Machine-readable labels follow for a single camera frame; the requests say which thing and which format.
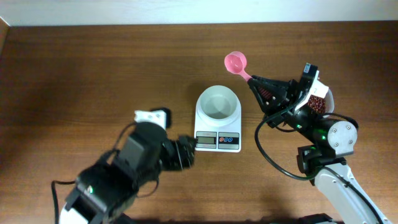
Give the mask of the pink measuring scoop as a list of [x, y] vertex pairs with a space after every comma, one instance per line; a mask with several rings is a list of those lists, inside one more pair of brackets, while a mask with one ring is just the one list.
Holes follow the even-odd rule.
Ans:
[[228, 72], [239, 75], [246, 82], [248, 82], [252, 76], [246, 71], [247, 59], [246, 56], [240, 51], [233, 51], [224, 58], [224, 65]]

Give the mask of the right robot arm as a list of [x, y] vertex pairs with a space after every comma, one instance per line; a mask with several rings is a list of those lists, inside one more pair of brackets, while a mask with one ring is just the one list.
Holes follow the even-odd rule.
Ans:
[[[317, 74], [303, 74], [288, 82], [252, 76], [247, 83], [264, 113], [254, 132], [256, 146], [266, 161], [284, 175], [309, 181], [337, 209], [344, 223], [389, 223], [359, 185], [345, 157], [354, 152], [358, 123], [350, 117], [323, 109], [329, 87]], [[259, 132], [264, 125], [287, 124], [310, 141], [298, 148], [295, 175], [276, 163], [264, 150]]]

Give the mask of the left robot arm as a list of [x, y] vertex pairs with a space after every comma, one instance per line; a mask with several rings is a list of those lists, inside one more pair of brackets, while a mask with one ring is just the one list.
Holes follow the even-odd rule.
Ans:
[[158, 124], [135, 121], [121, 134], [127, 136], [124, 146], [115, 144], [81, 171], [63, 207], [58, 205], [58, 182], [51, 183], [56, 223], [113, 223], [140, 196], [143, 185], [158, 182], [163, 171], [194, 164], [197, 140], [191, 136], [170, 140]]

